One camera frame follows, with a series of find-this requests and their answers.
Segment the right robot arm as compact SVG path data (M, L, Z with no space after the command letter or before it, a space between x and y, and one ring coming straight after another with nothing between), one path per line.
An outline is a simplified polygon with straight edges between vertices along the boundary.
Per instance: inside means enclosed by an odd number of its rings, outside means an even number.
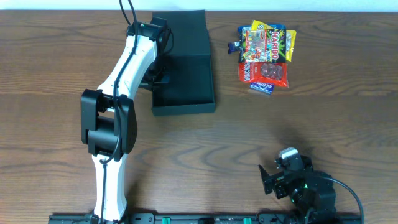
M311 158L295 154L275 160L280 172L269 175L258 165L265 194L288 197L295 205L282 223L332 223L336 220L336 192L330 175L313 169Z

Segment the dark green gift box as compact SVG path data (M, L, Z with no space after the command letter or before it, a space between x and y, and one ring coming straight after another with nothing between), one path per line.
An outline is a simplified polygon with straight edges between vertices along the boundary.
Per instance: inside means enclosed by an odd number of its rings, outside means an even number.
M155 116L212 113L215 91L211 45L204 10L159 11L174 35L164 60L166 80L152 92Z

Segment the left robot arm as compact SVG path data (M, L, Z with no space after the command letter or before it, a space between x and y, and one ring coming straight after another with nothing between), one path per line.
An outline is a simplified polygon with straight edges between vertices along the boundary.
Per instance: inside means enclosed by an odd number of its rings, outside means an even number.
M81 140L96 170L96 205L88 223L127 223L124 192L128 154L137 138L134 98L139 88L152 91L164 78L167 20L134 21L127 27L123 53L109 77L81 98Z

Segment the red Hacks candy bag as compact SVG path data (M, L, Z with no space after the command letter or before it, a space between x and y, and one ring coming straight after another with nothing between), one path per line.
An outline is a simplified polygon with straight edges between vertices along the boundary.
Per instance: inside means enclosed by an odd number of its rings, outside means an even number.
M268 83L288 87L286 63L239 63L238 77L243 83Z

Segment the black Haribo candy bag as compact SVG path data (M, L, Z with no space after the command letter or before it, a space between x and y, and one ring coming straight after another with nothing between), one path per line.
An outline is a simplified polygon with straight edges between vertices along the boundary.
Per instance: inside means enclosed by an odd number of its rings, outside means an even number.
M239 63L261 62L264 59L265 34L263 30L243 30L240 33Z

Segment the yellow candy bag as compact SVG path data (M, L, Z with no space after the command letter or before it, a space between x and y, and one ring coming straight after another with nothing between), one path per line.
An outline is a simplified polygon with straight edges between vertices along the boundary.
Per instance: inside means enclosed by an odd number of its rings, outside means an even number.
M253 20L252 30L263 30L265 34L264 59L261 62L286 63L292 60L296 31L286 29L283 24L266 24Z

